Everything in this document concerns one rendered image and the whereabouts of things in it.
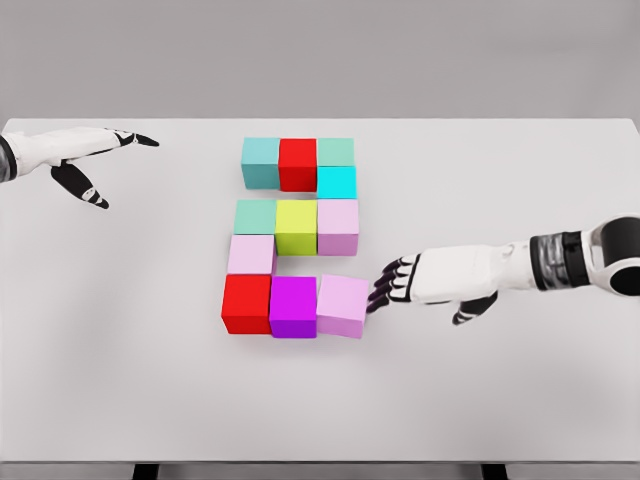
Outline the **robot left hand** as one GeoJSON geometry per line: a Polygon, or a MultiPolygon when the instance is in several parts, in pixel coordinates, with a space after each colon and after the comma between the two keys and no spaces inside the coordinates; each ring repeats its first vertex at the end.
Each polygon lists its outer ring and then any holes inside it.
{"type": "Polygon", "coordinates": [[[51,177],[77,199],[108,209],[108,201],[73,162],[131,144],[158,147],[159,142],[142,134],[94,127],[76,127],[33,137],[34,150],[22,160],[24,171],[47,165],[51,177]]]}

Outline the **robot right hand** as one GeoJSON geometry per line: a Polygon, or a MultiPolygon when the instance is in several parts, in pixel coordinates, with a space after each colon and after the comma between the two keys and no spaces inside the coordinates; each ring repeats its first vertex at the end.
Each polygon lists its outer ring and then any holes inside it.
{"type": "Polygon", "coordinates": [[[455,325],[483,315],[498,299],[495,247],[429,248],[386,265],[373,284],[366,312],[392,303],[440,305],[456,303],[455,325]]]}

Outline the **light pink cube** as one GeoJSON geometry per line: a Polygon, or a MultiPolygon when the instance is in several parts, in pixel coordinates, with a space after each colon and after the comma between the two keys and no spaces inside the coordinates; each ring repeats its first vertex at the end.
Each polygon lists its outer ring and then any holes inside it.
{"type": "Polygon", "coordinates": [[[263,274],[275,272],[276,246],[273,235],[233,235],[227,272],[229,274],[263,274]]]}
{"type": "Polygon", "coordinates": [[[369,283],[365,279],[322,275],[316,308],[320,334],[360,339],[363,335],[369,283]]]}
{"type": "Polygon", "coordinates": [[[359,245],[356,199],[318,200],[318,255],[355,256],[359,245]]]}

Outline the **cyan cube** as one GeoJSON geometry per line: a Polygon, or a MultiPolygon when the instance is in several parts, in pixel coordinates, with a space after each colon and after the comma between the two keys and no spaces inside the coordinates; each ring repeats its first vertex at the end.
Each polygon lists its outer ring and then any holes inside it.
{"type": "Polygon", "coordinates": [[[356,168],[354,166],[319,166],[317,197],[319,199],[356,199],[356,168]]]}

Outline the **magenta cube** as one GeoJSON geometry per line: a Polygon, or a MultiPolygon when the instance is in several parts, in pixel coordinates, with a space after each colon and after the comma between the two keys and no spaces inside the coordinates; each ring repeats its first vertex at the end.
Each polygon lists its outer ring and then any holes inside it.
{"type": "Polygon", "coordinates": [[[269,323],[275,338],[317,337],[317,280],[314,276],[273,276],[269,323]]]}

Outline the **yellow-green cube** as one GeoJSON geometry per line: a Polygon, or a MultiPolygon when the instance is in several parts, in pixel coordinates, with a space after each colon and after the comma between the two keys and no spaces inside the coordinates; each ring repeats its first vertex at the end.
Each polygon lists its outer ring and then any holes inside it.
{"type": "Polygon", "coordinates": [[[277,200],[275,241],[279,256],[317,255],[317,201],[277,200]]]}

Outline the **pale green cube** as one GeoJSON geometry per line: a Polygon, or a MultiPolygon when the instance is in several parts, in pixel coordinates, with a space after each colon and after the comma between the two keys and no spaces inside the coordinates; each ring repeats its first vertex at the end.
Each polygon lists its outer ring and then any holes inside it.
{"type": "Polygon", "coordinates": [[[319,167],[355,165],[353,138],[319,138],[316,144],[319,167]]]}
{"type": "Polygon", "coordinates": [[[274,235],[277,202],[272,199],[237,201],[234,218],[235,235],[274,235]]]}

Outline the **teal cube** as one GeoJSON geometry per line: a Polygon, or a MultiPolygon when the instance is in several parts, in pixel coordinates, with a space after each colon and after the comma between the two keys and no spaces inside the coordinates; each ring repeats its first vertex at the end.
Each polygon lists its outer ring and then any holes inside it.
{"type": "Polygon", "coordinates": [[[241,170],[247,189],[280,189],[279,146],[277,137],[244,138],[241,170]]]}

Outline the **red cube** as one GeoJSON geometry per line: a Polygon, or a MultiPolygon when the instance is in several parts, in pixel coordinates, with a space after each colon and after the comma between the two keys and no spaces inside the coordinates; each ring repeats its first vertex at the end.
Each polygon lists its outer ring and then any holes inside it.
{"type": "Polygon", "coordinates": [[[228,274],[221,318],[229,334],[270,335],[270,275],[228,274]]]}
{"type": "Polygon", "coordinates": [[[315,192],[317,145],[314,138],[281,138],[278,171],[284,192],[315,192]]]}

